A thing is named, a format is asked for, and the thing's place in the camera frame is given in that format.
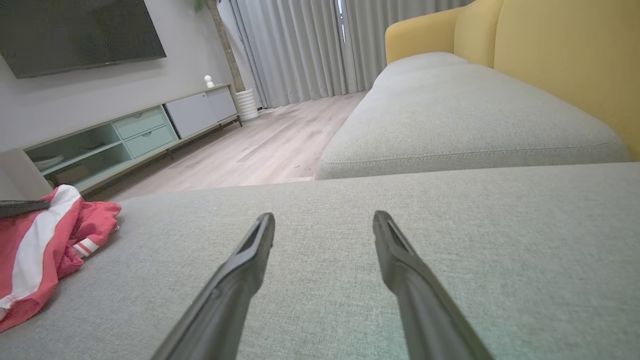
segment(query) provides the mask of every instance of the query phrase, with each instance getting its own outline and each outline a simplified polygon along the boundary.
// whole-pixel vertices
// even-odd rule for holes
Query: wooden floor
[[[88,200],[118,202],[148,193],[308,181],[320,155],[365,92],[260,112],[103,186]]]

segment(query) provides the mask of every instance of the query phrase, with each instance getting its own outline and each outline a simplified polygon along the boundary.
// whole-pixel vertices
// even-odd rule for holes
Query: sofa cushion
[[[0,336],[1,359],[147,360],[255,217],[276,233],[238,359],[406,359],[371,230],[387,210],[500,359],[640,354],[640,164],[432,172],[149,195]]]
[[[409,56],[396,60],[393,66],[389,65],[378,77],[374,84],[393,81],[398,76],[409,76],[420,73],[425,69],[433,69],[451,65],[468,64],[469,61],[451,53],[426,53]]]
[[[405,72],[404,60],[338,130],[316,179],[628,160],[604,123],[540,89],[466,61]]]

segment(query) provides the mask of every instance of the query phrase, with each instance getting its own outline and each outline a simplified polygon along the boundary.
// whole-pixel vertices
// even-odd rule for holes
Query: gray curtain
[[[348,91],[371,89],[376,77],[387,66],[385,31],[391,24],[471,2],[472,0],[342,0],[344,66]]]
[[[231,0],[265,108],[370,89],[391,24],[470,2]]]
[[[347,93],[335,1],[232,5],[263,107]]]

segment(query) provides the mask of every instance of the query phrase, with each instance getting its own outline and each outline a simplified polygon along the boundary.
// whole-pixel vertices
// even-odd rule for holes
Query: tv cabinet
[[[25,199],[38,199],[63,183],[87,193],[202,134],[231,122],[242,126],[231,94],[229,85],[218,85],[4,152],[0,162]],[[173,104],[189,98],[205,99],[206,111],[168,114],[167,109]],[[209,98],[218,101],[206,101]],[[180,136],[174,122],[195,122],[196,126]],[[44,168],[36,167],[37,161],[57,156],[63,159]]]

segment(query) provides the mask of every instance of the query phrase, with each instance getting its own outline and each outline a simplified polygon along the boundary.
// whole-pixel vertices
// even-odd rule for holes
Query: white wall
[[[4,170],[0,168],[0,200],[24,200],[24,197],[15,185],[5,174]]]
[[[196,14],[193,0],[146,4],[164,59],[15,79],[0,58],[0,151],[203,90],[207,74],[216,84],[231,82],[206,9]]]

